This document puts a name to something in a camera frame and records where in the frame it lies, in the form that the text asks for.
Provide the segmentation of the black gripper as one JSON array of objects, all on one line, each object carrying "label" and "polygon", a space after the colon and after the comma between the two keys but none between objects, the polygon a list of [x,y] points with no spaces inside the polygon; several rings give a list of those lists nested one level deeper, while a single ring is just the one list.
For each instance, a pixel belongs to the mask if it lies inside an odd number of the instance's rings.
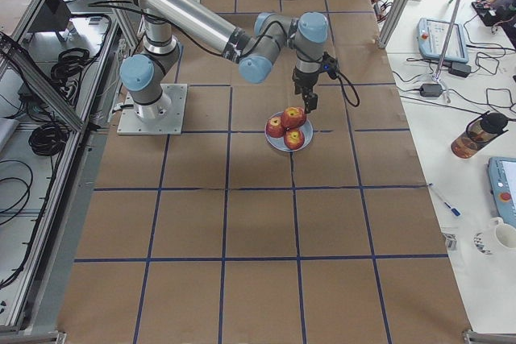
[{"label": "black gripper", "polygon": [[318,71],[305,73],[299,69],[294,69],[292,80],[294,93],[304,96],[304,111],[311,113],[316,110],[318,107],[318,95],[313,92],[313,88],[318,82]]}]

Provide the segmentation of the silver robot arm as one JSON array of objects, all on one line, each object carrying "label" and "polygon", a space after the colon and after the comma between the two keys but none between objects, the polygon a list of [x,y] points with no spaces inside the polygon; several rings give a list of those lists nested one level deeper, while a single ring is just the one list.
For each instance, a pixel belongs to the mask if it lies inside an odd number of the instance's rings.
[{"label": "silver robot arm", "polygon": [[195,0],[131,0],[139,9],[160,22],[170,22],[186,34],[217,50],[221,57],[239,66],[241,77],[259,84],[270,74],[281,49],[296,52],[293,68],[294,92],[302,96],[306,113],[316,110],[313,91],[323,72],[324,45],[328,36],[327,18],[308,12],[300,18],[261,13],[254,35],[231,24]]}]

